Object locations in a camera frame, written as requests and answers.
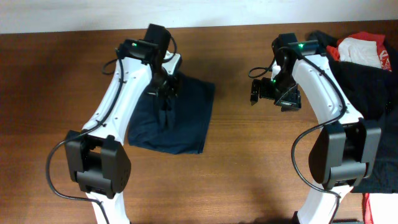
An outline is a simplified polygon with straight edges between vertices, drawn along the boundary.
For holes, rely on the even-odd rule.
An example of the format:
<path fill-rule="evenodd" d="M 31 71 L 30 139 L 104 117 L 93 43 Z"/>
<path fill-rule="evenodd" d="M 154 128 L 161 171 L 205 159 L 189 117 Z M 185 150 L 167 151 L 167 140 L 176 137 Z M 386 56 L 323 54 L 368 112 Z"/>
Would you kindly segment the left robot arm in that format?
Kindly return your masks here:
<path fill-rule="evenodd" d="M 149 24 L 143 39 L 116 49 L 116 68 L 106 93 L 81 131 L 69 131 L 65 152 L 71 180 L 86 194 L 97 223 L 129 223 L 123 191 L 131 173 L 123 145 L 129 120 L 143 93 L 160 99 L 178 95 L 182 58 L 163 26 Z"/>

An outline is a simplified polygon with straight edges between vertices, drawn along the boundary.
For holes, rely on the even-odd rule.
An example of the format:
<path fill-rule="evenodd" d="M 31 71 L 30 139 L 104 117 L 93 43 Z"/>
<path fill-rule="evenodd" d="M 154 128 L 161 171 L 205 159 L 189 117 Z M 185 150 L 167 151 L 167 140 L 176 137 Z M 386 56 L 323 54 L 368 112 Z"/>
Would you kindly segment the navy blue shorts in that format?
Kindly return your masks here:
<path fill-rule="evenodd" d="M 208 132 L 215 85 L 180 75 L 178 96 L 143 93 L 129 121 L 129 145 L 169 154 L 201 154 Z"/>

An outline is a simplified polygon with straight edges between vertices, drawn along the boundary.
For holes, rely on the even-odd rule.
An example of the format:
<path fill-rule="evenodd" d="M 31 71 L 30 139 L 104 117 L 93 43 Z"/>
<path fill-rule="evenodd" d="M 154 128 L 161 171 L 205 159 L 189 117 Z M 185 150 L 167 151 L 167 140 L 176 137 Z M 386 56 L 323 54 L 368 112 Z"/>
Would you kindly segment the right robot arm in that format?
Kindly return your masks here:
<path fill-rule="evenodd" d="M 295 34 L 279 35 L 272 42 L 274 58 L 265 69 L 271 77 L 252 77 L 250 102 L 272 100 L 282 111 L 298 111 L 305 93 L 318 124 L 300 134 L 290 156 L 294 170 L 310 187 L 293 223 L 333 223 L 344 197 L 367 179 L 381 138 L 381 128 L 366 120 L 351 104 L 334 77 L 326 53 L 318 41 L 300 42 Z M 313 181 L 300 172 L 295 150 L 306 135 L 320 134 L 308 156 Z"/>

